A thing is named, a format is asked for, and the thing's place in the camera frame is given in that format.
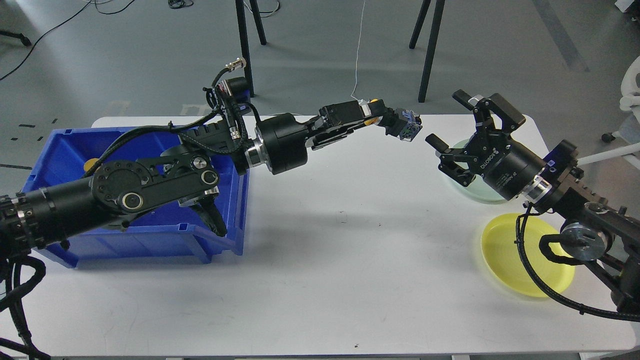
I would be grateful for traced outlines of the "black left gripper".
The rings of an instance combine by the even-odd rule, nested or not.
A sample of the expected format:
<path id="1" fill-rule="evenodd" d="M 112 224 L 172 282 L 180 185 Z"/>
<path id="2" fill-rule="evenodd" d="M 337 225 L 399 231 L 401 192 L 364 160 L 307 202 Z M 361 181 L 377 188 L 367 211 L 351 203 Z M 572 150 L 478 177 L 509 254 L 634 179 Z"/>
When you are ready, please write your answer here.
<path id="1" fill-rule="evenodd" d="M 258 121 L 256 134 L 267 155 L 267 168 L 274 175 L 285 173 L 307 163 L 307 148 L 320 150 L 365 128 L 366 120 L 387 112 L 382 100 L 360 104 L 356 100 L 330 104 L 318 110 L 317 116 L 305 122 L 296 121 L 290 112 Z"/>

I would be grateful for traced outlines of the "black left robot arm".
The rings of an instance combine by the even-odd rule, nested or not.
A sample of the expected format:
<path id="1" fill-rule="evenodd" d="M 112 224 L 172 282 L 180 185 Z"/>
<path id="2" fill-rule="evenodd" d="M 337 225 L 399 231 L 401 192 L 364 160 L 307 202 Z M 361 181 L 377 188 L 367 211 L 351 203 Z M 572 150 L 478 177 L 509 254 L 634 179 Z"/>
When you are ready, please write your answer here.
<path id="1" fill-rule="evenodd" d="M 299 122 L 290 113 L 267 120 L 249 101 L 240 100 L 244 77 L 223 79 L 247 60 L 226 64 L 204 88 L 210 114 L 187 125 L 147 125 L 117 137 L 78 180 L 1 198 L 1 281 L 6 290 L 1 310 L 9 310 L 21 342 L 1 339 L 1 346 L 30 360 L 50 356 L 34 346 L 23 298 L 45 277 L 42 260 L 30 255 L 110 224 L 128 224 L 167 203 L 187 203 L 217 235 L 226 234 L 211 191 L 220 174 L 212 155 L 229 156 L 239 174 L 265 164 L 272 174 L 302 166 L 307 149 L 318 150 L 355 130 L 381 126 L 394 134 L 401 114 L 380 99 L 325 105 L 318 115 Z"/>

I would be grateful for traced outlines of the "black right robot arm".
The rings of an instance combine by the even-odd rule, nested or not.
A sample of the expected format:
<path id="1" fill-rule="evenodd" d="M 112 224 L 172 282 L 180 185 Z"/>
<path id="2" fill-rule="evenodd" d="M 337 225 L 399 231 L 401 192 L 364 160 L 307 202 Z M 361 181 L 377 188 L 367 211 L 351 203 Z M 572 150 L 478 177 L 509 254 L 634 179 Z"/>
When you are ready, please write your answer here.
<path id="1" fill-rule="evenodd" d="M 439 170 L 461 186 L 482 178 L 503 198 L 526 198 L 524 214 L 517 216 L 515 244 L 526 273 L 554 301 L 581 314 L 617 321 L 639 321 L 638 219 L 626 208 L 608 206 L 607 200 L 581 183 L 578 150 L 561 141 L 546 157 L 512 138 L 525 116 L 502 95 L 470 96 L 462 89 L 453 98 L 473 113 L 475 132 L 464 148 L 451 148 L 437 135 L 426 142 L 439 153 Z M 611 291 L 615 311 L 597 309 L 558 294 L 534 271 L 526 255 L 524 233 L 531 210 L 551 211 L 564 224 L 558 234 L 543 235 L 538 247 L 556 264 L 583 265 Z"/>

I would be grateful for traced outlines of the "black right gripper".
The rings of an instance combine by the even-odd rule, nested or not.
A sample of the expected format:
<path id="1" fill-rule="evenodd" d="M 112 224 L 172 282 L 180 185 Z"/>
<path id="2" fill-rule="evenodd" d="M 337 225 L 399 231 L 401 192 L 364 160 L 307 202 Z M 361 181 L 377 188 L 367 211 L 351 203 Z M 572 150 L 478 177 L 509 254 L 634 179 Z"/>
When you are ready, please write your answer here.
<path id="1" fill-rule="evenodd" d="M 545 166 L 544 160 L 510 136 L 480 137 L 478 133 L 518 130 L 526 117 L 499 93 L 469 95 L 458 89 L 452 98 L 471 111 L 475 131 L 464 148 L 450 148 L 436 134 L 425 141 L 439 153 L 438 170 L 462 187 L 482 180 L 505 200 L 516 198 Z"/>

